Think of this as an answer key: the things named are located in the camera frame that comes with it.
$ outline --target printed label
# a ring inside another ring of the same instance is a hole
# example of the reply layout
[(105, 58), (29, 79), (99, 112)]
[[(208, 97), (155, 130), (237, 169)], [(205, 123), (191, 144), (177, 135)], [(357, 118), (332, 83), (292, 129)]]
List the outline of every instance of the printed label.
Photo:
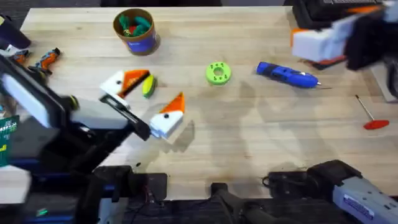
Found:
[(153, 48), (156, 44), (156, 32), (154, 31), (152, 35), (145, 39), (136, 42), (127, 42), (127, 45), (132, 52), (145, 52)]
[(374, 212), (370, 210), (368, 207), (360, 204), (357, 200), (353, 199), (349, 195), (344, 195), (343, 201), (349, 206), (353, 207), (355, 210), (362, 213), (366, 218), (373, 220)]

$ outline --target orange triangle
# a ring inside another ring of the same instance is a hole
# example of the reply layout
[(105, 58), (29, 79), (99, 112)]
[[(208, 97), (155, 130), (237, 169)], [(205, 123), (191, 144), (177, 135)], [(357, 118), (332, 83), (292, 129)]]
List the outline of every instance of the orange triangle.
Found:
[(124, 98), (123, 92), (134, 84), (141, 76), (145, 75), (148, 70), (130, 70), (124, 72), (124, 80), (122, 83), (122, 89), (118, 93), (121, 98)]
[(167, 106), (165, 106), (159, 113), (168, 113), (173, 111), (185, 112), (185, 100), (184, 94), (181, 92), (177, 97), (174, 98)]

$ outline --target orange tool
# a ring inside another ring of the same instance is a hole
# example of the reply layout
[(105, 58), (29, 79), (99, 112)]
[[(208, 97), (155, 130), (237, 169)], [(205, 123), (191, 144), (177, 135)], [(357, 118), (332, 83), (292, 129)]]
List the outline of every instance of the orange tool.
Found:
[(20, 50), (12, 56), (12, 59), (16, 60), (20, 64), (23, 64), (29, 54), (30, 52), (28, 50)]
[(60, 54), (60, 49), (53, 49), (47, 52), (34, 66), (29, 66), (29, 69), (39, 70), (40, 72), (44, 72), (46, 75), (51, 75), (52, 72), (49, 70), (49, 65), (54, 63)]
[(355, 95), (355, 97), (358, 99), (359, 103), (362, 105), (362, 107), (365, 109), (366, 113), (368, 114), (368, 116), (372, 119), (371, 121), (369, 121), (368, 123), (366, 123), (363, 127), (366, 130), (375, 130), (375, 129), (380, 129), (383, 128), (387, 125), (390, 124), (390, 121), (388, 120), (375, 120), (372, 116), (372, 114), (369, 112), (369, 110), (365, 107), (365, 105), (363, 104), (362, 100), (359, 98), (358, 95)]

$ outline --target black cable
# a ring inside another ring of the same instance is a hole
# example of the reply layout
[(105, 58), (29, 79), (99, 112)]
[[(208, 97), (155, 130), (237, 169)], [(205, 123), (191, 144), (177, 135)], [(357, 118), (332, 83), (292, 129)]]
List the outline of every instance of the black cable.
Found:
[(213, 199), (213, 197), (210, 197), (209, 199), (206, 199), (206, 200), (204, 200), (202, 202), (195, 203), (195, 204), (189, 206), (188, 208), (185, 208), (185, 209), (182, 209), (182, 210), (180, 209), (180, 210), (178, 210), (176, 212), (171, 212), (170, 211), (168, 213), (163, 213), (163, 214), (159, 213), (159, 214), (156, 214), (156, 215), (147, 214), (147, 213), (138, 213), (138, 215), (142, 215), (144, 217), (151, 217), (151, 218), (153, 218), (153, 217), (161, 217), (161, 216), (166, 216), (166, 215), (176, 215), (176, 214), (181, 213), (181, 212), (189, 211), (189, 210), (191, 210), (191, 209), (193, 209), (193, 208), (195, 208), (197, 206), (209, 203), (212, 199)]
[[(290, 180), (288, 178), (280, 178), (280, 179), (273, 178), (273, 180), (279, 180), (281, 182), (286, 182), (286, 183), (294, 184), (294, 185), (298, 185), (298, 186), (305, 186), (305, 182), (297, 182), (294, 180)], [(261, 182), (262, 182), (263, 186), (265, 186), (266, 188), (271, 188), (271, 186), (269, 185), (269, 177), (268, 176), (263, 177)]]
[(266, 180), (269, 180), (269, 179), (268, 179), (268, 176), (263, 177), (262, 180), (261, 180), (261, 182), (262, 182), (263, 186), (265, 186), (266, 188), (269, 188), (269, 184), (266, 184), (266, 183), (265, 183)]
[(134, 214), (134, 215), (132, 216), (132, 218), (131, 218), (130, 224), (134, 223), (134, 220), (136, 219), (137, 214), (138, 214), (146, 205), (147, 205), (147, 203), (144, 202), (144, 203), (141, 205), (141, 207), (139, 207), (139, 208), (136, 210), (135, 214)]

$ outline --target yellow green object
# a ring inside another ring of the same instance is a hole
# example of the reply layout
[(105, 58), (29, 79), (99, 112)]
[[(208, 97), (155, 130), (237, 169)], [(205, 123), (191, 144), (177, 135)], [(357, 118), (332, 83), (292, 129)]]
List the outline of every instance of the yellow green object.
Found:
[(213, 62), (206, 68), (206, 79), (213, 85), (224, 85), (231, 75), (231, 69), (224, 62)]
[(145, 80), (144, 84), (142, 85), (142, 95), (145, 98), (149, 98), (155, 91), (156, 88), (156, 78), (153, 75), (149, 75)]

